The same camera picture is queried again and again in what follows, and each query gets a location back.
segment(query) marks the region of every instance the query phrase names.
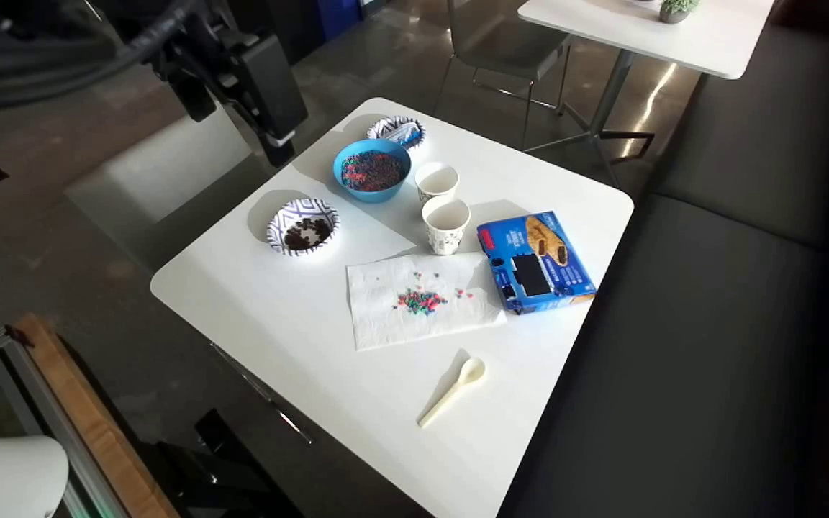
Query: blue bowl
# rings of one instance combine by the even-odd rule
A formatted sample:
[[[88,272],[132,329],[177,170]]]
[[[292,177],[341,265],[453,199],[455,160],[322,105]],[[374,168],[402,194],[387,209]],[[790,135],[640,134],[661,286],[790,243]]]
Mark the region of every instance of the blue bowl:
[[[413,155],[406,148],[377,140],[350,145],[331,164],[335,183],[361,204],[390,201],[406,186],[409,174]]]

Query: small white table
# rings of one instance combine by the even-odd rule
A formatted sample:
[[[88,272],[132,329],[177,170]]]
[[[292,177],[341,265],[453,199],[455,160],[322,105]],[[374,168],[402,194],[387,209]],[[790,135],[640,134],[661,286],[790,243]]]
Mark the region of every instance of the small white table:
[[[345,268],[430,253],[413,183],[374,209],[350,201],[331,186],[337,151],[387,115],[425,125],[419,163],[462,170],[462,197],[476,210],[463,252],[478,252],[481,223],[556,210],[589,275],[603,283],[633,214],[626,194],[374,98],[165,265],[154,295],[425,511],[495,515],[592,301],[469,335],[355,352]],[[305,259],[279,258],[259,239],[296,197],[322,199],[341,219],[335,243]],[[463,355],[484,358],[489,378],[432,430],[419,430],[414,420]]]
[[[684,24],[669,26],[658,20],[662,0],[528,0],[520,9],[524,20],[620,50],[592,127],[583,135],[534,151],[583,140],[599,148],[603,135],[646,140],[638,134],[604,134],[633,55],[738,81],[754,55],[773,4],[776,0],[701,0]]]

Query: table leg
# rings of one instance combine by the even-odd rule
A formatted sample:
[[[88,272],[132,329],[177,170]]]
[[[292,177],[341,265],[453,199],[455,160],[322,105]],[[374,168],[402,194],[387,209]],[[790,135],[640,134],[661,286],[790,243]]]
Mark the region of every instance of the table leg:
[[[607,78],[607,88],[597,105],[597,112],[592,119],[589,127],[583,127],[579,135],[570,135],[570,140],[556,140],[556,141],[545,141],[545,145],[537,145],[537,148],[528,148],[528,152],[540,152],[540,151],[551,151],[551,148],[567,148],[567,145],[576,145],[576,141],[589,141],[592,148],[597,148],[597,155],[599,155],[599,164],[603,168],[610,168],[610,160],[604,152],[604,141],[613,141],[613,140],[638,140],[638,141],[646,141],[643,151],[640,151],[640,160],[648,152],[651,141],[655,141],[655,134],[607,134],[607,122],[610,122],[610,112],[617,106],[617,98],[626,88],[626,78],[630,73],[630,65],[633,65],[633,55],[620,50],[617,55],[617,65],[613,65],[613,73]]]

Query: black cable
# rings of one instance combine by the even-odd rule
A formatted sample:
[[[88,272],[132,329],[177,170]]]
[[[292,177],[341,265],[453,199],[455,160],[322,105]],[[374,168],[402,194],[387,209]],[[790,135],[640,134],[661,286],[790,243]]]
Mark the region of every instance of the black cable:
[[[0,109],[6,106],[22,106],[22,105],[35,105],[46,98],[59,98],[92,85],[101,85],[141,62],[148,62],[167,37],[177,34],[177,30],[186,24],[186,17],[194,13],[200,0],[177,0],[170,9],[165,9],[161,17],[157,17],[141,34],[137,34],[119,62],[106,65],[104,69],[69,81],[55,81],[55,85],[40,85],[40,88],[11,88],[0,89]]]

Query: chair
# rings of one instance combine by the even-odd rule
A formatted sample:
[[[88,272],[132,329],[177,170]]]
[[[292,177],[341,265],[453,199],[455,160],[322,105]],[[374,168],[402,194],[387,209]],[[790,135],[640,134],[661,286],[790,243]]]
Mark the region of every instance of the chair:
[[[449,9],[453,57],[472,68],[472,88],[489,88],[478,85],[481,69],[528,81],[528,92],[489,88],[508,98],[524,98],[524,131],[521,131],[524,145],[534,105],[554,109],[558,115],[567,109],[576,122],[583,122],[570,106],[563,105],[567,55],[570,55],[567,34],[520,20],[517,9],[508,9],[508,0],[448,0],[448,9]],[[556,105],[534,98],[537,85],[558,65],[558,57],[563,57],[563,81]]]

